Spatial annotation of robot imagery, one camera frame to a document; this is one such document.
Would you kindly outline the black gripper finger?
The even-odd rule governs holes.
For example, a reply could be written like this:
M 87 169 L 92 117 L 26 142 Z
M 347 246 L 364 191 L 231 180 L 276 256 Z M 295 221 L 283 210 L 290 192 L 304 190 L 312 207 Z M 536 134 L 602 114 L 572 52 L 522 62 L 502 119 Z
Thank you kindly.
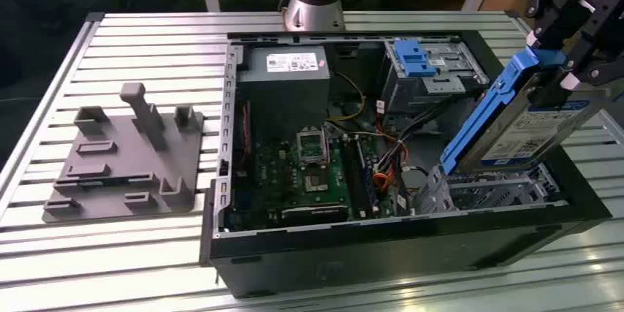
M 571 67 L 560 87 L 576 90 L 623 78 L 623 0 L 576 0 L 590 6 L 580 38 L 570 53 Z
M 526 15 L 535 20 L 536 25 L 534 38 L 528 40 L 530 47 L 535 50 L 559 51 L 567 39 L 575 34 L 580 37 L 582 20 L 590 15 L 590 6 L 576 0 L 528 0 Z M 532 104 L 540 107 L 559 107 L 564 104 L 572 90 L 563 89 L 560 82 L 570 67 L 567 54 L 564 62 L 556 69 L 547 70 L 539 87 L 530 93 Z

